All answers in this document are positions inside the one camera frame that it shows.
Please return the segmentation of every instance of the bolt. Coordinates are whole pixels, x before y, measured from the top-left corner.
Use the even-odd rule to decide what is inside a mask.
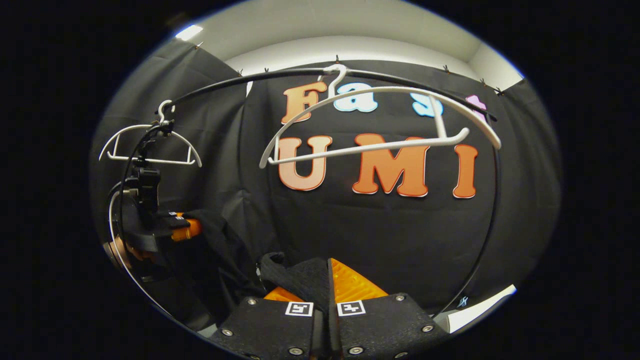
[[[363,351],[364,351],[364,349],[361,348],[361,347],[352,347],[351,349],[349,349],[349,354],[358,355],[358,354],[362,353]]]

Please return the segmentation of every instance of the white ceiling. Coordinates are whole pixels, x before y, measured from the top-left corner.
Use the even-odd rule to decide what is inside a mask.
[[[332,35],[386,38],[470,61],[480,39],[400,0],[250,0],[202,19],[191,39],[227,61],[281,42]]]

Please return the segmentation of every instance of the orange letter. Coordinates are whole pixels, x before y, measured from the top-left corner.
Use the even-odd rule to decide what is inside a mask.
[[[474,169],[478,150],[469,145],[456,145],[460,168],[458,169],[458,185],[453,189],[453,196],[459,199],[470,199],[476,196],[474,188]]]
[[[356,136],[358,145],[370,145],[384,143],[385,140],[378,134],[360,134]],[[353,184],[353,192],[373,194],[378,191],[378,185],[373,182],[374,172],[385,193],[394,189],[400,175],[404,173],[403,182],[398,186],[398,194],[402,196],[423,197],[428,189],[424,184],[424,157],[428,146],[405,147],[398,151],[394,158],[390,150],[373,150],[362,153],[360,163],[360,178]]]
[[[284,94],[287,96],[287,114],[281,120],[281,123],[286,124],[297,114],[303,112],[308,106],[313,106],[318,103],[318,92],[325,92],[326,84],[322,81],[317,83],[298,86],[297,88],[290,88],[285,90]],[[302,116],[298,121],[304,121],[311,117],[311,113]]]
[[[313,149],[313,153],[326,151],[331,145],[333,139],[330,136],[313,136],[307,140],[307,144]],[[302,141],[299,138],[283,138],[280,139],[280,159],[293,158],[296,155],[296,149]],[[316,158],[311,167],[309,176],[300,176],[296,171],[296,162],[278,164],[278,173],[280,181],[284,185],[293,190],[309,191],[317,188],[324,181],[324,173],[326,170],[326,158]]]

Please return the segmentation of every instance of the orange gripper pad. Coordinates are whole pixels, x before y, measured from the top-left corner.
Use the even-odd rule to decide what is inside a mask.
[[[179,217],[181,217],[182,214],[183,213],[176,213],[176,215]],[[202,226],[200,225],[200,222],[198,220],[192,218],[188,218],[186,220],[189,222],[189,224],[191,224],[191,226],[173,230],[171,239],[173,239],[174,241],[182,241],[190,239],[202,233]]]
[[[331,266],[333,269],[333,289],[336,302],[375,299],[388,295],[366,277],[358,274],[340,261],[331,259]]]
[[[287,290],[285,290],[285,289],[283,289],[281,287],[277,287],[277,288],[273,289],[273,291],[268,293],[267,296],[265,296],[264,298],[267,299],[267,300],[274,300],[274,301],[304,302],[304,300],[302,300],[301,298],[293,295],[292,293],[288,292]]]

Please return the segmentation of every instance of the white plastic hanger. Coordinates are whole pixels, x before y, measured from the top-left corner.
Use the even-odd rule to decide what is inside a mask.
[[[161,121],[164,119],[164,115],[162,114],[162,107],[164,106],[164,104],[166,104],[167,102],[169,102],[169,100],[167,101],[163,101],[162,104],[160,104],[160,107],[158,109],[158,112],[160,114],[160,118]],[[107,148],[107,146],[109,146],[109,144],[113,141],[113,139],[116,140],[114,146],[113,146],[113,154],[111,154],[109,151],[107,151],[107,156],[109,157],[109,159],[112,160],[128,160],[129,158],[127,156],[116,156],[116,151],[118,150],[118,141],[120,140],[120,135],[126,131],[132,130],[132,129],[146,129],[151,127],[152,125],[132,125],[132,126],[127,126],[121,130],[119,130],[117,133],[115,133],[110,139],[109,141],[107,141],[106,144],[104,144],[102,151],[100,151],[100,156],[98,156],[98,161],[100,161],[102,159],[102,154],[104,154],[104,150]],[[189,147],[189,151],[187,152],[187,161],[172,161],[172,160],[162,160],[162,159],[145,159],[150,163],[161,163],[161,164],[178,164],[178,165],[192,165],[193,163],[197,162],[198,163],[198,167],[202,167],[202,161],[200,161],[200,155],[198,154],[198,151],[196,151],[196,149],[193,147],[193,145],[187,140],[185,139],[182,135],[176,133],[175,131],[171,132],[172,136],[177,137],[178,139],[182,140],[182,142],[184,142],[185,144],[187,144],[187,146]],[[193,154],[195,156],[195,159],[192,160],[191,159],[191,152],[193,151]]]
[[[496,135],[496,133],[493,131],[493,129],[484,121],[483,118],[481,118],[478,115],[476,115],[468,107],[462,105],[458,101],[452,100],[452,99],[450,99],[450,98],[448,98],[448,97],[446,97],[444,95],[436,94],[434,92],[430,92],[430,91],[419,89],[419,88],[411,88],[411,87],[407,87],[407,86],[378,86],[378,87],[374,87],[374,88],[355,90],[355,91],[350,91],[350,92],[346,92],[346,93],[343,93],[343,94],[335,95],[335,85],[338,82],[340,82],[342,79],[344,79],[344,76],[346,75],[347,68],[342,64],[335,64],[335,65],[332,65],[332,66],[329,66],[329,67],[325,68],[325,71],[335,71],[335,70],[340,70],[340,74],[338,75],[338,77],[334,81],[332,81],[329,84],[329,87],[328,87],[328,98],[318,102],[317,104],[315,104],[313,106],[309,106],[307,109],[303,110],[302,112],[297,114],[295,117],[293,117],[290,121],[288,121],[284,126],[282,126],[280,128],[280,130],[278,130],[276,135],[271,139],[271,141],[269,142],[267,147],[264,149],[264,152],[262,153],[262,157],[260,159],[260,168],[264,168],[266,166],[267,162],[269,162],[272,165],[276,165],[276,164],[281,164],[281,163],[289,163],[289,162],[292,162],[292,161],[305,161],[305,160],[311,160],[311,159],[316,159],[316,158],[329,158],[331,156],[341,156],[341,155],[347,155],[347,154],[358,154],[358,153],[365,152],[365,151],[373,151],[373,150],[381,150],[381,149],[399,149],[401,147],[414,147],[414,146],[425,146],[425,145],[428,145],[428,146],[455,145],[457,143],[460,143],[462,140],[464,140],[467,137],[467,135],[469,134],[469,129],[467,127],[464,127],[462,130],[460,130],[460,132],[457,135],[455,135],[455,136],[447,136],[447,133],[446,133],[446,130],[445,130],[445,127],[444,127],[444,122],[442,120],[441,114],[438,111],[434,111],[435,122],[436,122],[436,130],[438,132],[438,137],[437,138],[420,139],[420,140],[405,140],[405,141],[401,141],[401,142],[388,142],[388,143],[380,143],[380,144],[374,144],[374,145],[354,146],[354,147],[348,147],[346,149],[318,152],[316,154],[295,156],[293,158],[287,158],[287,159],[278,159],[278,146],[279,146],[279,142],[280,142],[280,136],[290,126],[295,124],[296,121],[298,119],[300,119],[302,116],[304,116],[304,115],[310,113],[311,111],[314,111],[314,110],[316,110],[316,109],[318,109],[318,108],[320,108],[320,107],[322,107],[324,105],[330,104],[333,101],[336,101],[336,100],[339,100],[339,99],[342,99],[342,98],[345,98],[345,97],[349,97],[349,96],[354,96],[354,95],[359,95],[359,94],[366,94],[366,93],[369,93],[369,92],[371,92],[371,93],[376,93],[376,92],[396,92],[396,93],[426,95],[426,96],[429,97],[429,100],[431,101],[431,108],[432,109],[436,108],[435,107],[435,99],[439,99],[442,102],[444,102],[445,104],[451,106],[452,108],[454,108],[455,110],[460,112],[462,115],[464,115],[469,120],[471,120],[484,133],[484,135],[489,139],[489,141],[492,143],[494,148],[500,149],[501,146],[502,146],[502,143],[500,142],[500,138],[498,137],[498,135]],[[273,158],[269,157],[269,154],[271,153],[272,149],[273,149],[273,152],[274,152],[274,158],[276,158],[277,160],[274,160]]]

